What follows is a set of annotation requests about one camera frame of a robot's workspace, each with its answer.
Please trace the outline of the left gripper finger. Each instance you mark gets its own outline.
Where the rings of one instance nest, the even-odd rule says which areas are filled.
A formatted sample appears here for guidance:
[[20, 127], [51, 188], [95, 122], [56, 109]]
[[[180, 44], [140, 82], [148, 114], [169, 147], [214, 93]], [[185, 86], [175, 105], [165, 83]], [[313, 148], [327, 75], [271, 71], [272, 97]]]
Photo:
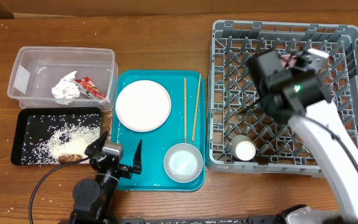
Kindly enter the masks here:
[[97, 140], [93, 141], [90, 145], [87, 146], [87, 152], [97, 152], [102, 150], [107, 140], [108, 134], [108, 131], [102, 133], [102, 135]]
[[142, 172], [142, 140], [139, 141], [134, 154], [132, 172], [138, 175]]

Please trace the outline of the pink bowl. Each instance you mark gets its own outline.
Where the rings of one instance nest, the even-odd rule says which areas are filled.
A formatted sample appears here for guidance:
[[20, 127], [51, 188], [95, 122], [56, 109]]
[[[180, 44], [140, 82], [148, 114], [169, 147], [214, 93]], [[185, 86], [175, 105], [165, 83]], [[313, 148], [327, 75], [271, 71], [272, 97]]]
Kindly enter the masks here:
[[296, 63], [296, 57], [290, 54], [281, 55], [280, 62], [285, 68], [290, 68]]

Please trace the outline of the white round plate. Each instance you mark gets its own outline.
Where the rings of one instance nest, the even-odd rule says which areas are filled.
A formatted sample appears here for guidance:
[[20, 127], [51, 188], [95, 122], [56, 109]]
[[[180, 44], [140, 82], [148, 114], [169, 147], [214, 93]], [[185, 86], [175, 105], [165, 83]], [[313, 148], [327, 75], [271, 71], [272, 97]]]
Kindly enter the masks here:
[[116, 100], [115, 113], [127, 129], [149, 132], [166, 122], [171, 107], [170, 95], [161, 84], [139, 80], [121, 90]]

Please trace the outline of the red snack wrapper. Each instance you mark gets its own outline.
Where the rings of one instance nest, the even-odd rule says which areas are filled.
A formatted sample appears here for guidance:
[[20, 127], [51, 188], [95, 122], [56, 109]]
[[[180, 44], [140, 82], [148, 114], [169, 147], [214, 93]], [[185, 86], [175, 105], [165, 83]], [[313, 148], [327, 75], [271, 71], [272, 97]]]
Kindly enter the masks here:
[[82, 79], [76, 79], [75, 84], [77, 85], [80, 92], [90, 98], [94, 99], [105, 99], [105, 95], [102, 94], [98, 88], [94, 85], [89, 77], [84, 77]]

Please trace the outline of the white napkin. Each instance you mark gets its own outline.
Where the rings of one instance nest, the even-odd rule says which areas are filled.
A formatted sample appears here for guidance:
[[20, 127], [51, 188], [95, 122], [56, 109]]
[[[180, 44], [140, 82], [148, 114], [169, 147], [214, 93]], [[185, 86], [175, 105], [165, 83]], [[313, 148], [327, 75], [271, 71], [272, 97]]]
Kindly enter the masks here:
[[52, 89], [52, 95], [59, 99], [74, 99], [80, 96], [80, 90], [75, 84], [76, 71], [65, 75]]

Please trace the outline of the white paper cup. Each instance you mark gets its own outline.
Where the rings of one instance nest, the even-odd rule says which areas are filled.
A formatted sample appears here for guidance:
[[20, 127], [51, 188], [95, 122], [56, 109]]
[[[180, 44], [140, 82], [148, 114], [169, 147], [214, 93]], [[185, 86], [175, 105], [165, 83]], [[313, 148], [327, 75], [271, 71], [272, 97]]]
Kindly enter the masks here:
[[232, 148], [230, 153], [241, 161], [250, 161], [256, 155], [256, 146], [254, 142], [245, 135], [237, 135], [231, 140]]

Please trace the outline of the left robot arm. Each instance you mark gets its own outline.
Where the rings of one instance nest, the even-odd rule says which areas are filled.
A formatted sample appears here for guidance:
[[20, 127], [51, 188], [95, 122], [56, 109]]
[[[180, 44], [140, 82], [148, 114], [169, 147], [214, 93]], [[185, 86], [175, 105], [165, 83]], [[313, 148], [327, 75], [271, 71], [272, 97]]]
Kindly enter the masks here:
[[142, 172], [142, 141], [134, 153], [133, 165], [121, 164], [123, 146], [107, 142], [108, 132], [85, 149], [89, 164], [97, 172], [93, 179], [79, 181], [73, 189], [74, 206], [70, 223], [119, 223], [109, 213], [113, 195], [121, 179], [131, 179]]

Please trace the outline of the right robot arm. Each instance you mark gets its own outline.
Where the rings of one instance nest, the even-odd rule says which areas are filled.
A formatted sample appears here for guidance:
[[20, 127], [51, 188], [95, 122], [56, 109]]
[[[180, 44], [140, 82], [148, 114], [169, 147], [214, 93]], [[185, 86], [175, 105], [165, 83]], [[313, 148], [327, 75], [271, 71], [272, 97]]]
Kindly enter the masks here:
[[293, 52], [287, 58], [264, 50], [246, 61], [259, 92], [257, 103], [306, 144], [338, 204], [337, 212], [295, 205], [278, 213], [275, 223], [358, 223], [358, 148], [329, 88], [319, 79], [328, 61], [329, 54], [316, 49]]

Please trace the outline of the grey dishwasher rack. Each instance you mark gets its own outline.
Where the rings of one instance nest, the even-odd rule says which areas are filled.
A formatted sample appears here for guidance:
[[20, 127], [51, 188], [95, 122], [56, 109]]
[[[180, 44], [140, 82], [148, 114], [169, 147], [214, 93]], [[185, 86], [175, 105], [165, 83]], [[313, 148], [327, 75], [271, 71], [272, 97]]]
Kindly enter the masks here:
[[[286, 125], [279, 125], [258, 109], [259, 97], [246, 61], [273, 49], [280, 55], [318, 49], [329, 54], [320, 79], [348, 135], [358, 148], [358, 27], [218, 20], [212, 28], [206, 165], [211, 171], [249, 174], [286, 173], [321, 177], [306, 145]], [[256, 155], [241, 161], [229, 151], [237, 135], [251, 138]]]

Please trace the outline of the grey bowl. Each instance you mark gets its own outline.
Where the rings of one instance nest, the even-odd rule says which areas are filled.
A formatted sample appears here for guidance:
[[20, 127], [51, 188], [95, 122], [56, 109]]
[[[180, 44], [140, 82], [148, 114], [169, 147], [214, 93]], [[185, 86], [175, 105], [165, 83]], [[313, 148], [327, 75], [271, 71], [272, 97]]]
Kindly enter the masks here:
[[163, 167], [173, 181], [184, 184], [195, 180], [202, 172], [203, 156], [195, 146], [179, 143], [165, 154]]

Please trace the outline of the black plastic tray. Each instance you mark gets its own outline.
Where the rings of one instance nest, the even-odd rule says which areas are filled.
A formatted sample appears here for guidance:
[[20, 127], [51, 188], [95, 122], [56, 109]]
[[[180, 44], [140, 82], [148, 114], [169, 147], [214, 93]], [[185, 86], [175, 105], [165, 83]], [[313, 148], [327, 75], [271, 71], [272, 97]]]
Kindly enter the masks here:
[[32, 108], [22, 110], [17, 118], [16, 132], [14, 136], [12, 153], [11, 153], [11, 162], [14, 165], [21, 165], [20, 158], [22, 152], [22, 145], [24, 142], [24, 133], [26, 128], [27, 118], [31, 115], [60, 115], [60, 114], [91, 114], [97, 113], [101, 115], [102, 121], [102, 112], [99, 108]]

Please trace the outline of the teal serving tray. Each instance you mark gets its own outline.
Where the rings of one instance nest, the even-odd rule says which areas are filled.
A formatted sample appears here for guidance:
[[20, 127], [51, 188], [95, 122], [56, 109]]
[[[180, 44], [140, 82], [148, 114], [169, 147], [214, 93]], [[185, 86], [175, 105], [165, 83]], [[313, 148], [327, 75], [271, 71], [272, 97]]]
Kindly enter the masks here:
[[202, 156], [206, 154], [206, 118], [205, 118], [205, 80], [201, 77], [195, 141], [191, 141], [193, 117], [195, 112], [198, 72], [186, 70], [127, 70], [117, 81], [117, 91], [139, 80], [151, 80], [161, 84], [169, 93], [172, 108], [166, 122], [156, 130], [140, 133], [127, 129], [118, 118], [112, 121], [111, 141], [124, 148], [121, 162], [133, 163], [137, 145], [142, 140], [142, 172], [134, 174], [132, 179], [121, 179], [119, 190], [142, 191], [183, 191], [198, 190], [204, 183], [205, 172], [189, 183], [173, 181], [165, 173], [163, 160], [166, 152], [178, 143], [184, 143], [184, 78], [187, 89], [187, 143], [198, 148]]

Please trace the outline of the left wooden chopstick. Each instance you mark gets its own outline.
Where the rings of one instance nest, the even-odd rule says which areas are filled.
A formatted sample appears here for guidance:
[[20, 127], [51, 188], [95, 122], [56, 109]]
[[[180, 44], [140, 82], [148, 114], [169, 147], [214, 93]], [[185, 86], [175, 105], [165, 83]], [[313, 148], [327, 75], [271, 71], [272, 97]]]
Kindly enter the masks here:
[[184, 78], [184, 142], [187, 142], [187, 89], [186, 89], [186, 77]]

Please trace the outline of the wooden chopstick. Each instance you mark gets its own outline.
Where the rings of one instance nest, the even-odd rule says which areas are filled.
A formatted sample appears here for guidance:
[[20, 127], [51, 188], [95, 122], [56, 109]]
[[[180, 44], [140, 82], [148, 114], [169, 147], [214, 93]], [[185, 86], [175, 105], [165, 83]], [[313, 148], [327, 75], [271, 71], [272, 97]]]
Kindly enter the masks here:
[[199, 105], [199, 98], [200, 98], [200, 88], [201, 88], [201, 74], [198, 75], [198, 86], [196, 91], [196, 101], [195, 101], [195, 112], [193, 117], [193, 127], [192, 127], [192, 135], [191, 141], [195, 141], [195, 131], [196, 131], [196, 124], [197, 124], [197, 115], [198, 115], [198, 105]]
[[187, 89], [186, 89], [186, 77], [184, 78], [184, 142], [187, 142]]

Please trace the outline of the clear plastic storage bin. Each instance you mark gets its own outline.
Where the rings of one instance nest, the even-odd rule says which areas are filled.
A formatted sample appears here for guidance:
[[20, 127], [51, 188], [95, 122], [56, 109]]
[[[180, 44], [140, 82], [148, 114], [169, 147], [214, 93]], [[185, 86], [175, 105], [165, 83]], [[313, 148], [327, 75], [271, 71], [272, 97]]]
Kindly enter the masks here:
[[114, 106], [118, 66], [111, 49], [22, 47], [12, 68], [8, 97], [21, 108]]

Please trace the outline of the right wooden chopstick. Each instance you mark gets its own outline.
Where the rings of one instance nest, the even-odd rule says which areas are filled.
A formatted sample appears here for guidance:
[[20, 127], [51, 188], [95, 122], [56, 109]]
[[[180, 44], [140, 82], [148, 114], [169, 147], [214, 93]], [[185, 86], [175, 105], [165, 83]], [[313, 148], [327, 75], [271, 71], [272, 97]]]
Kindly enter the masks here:
[[196, 131], [196, 124], [197, 124], [197, 115], [198, 115], [198, 105], [199, 105], [199, 98], [200, 98], [200, 88], [201, 88], [201, 74], [198, 75], [198, 86], [196, 91], [196, 101], [195, 101], [195, 112], [193, 117], [193, 127], [192, 127], [192, 135], [191, 141], [195, 141], [195, 131]]

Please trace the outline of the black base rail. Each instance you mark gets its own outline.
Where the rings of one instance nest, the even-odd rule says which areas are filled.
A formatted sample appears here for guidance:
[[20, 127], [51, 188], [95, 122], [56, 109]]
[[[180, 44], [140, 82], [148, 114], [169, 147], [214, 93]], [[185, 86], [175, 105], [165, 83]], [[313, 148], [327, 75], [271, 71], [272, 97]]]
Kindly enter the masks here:
[[116, 224], [279, 224], [286, 223], [283, 217], [277, 215], [251, 215], [246, 218], [198, 218], [198, 219], [165, 219], [145, 220], [143, 218], [122, 218], [116, 221], [102, 223]]

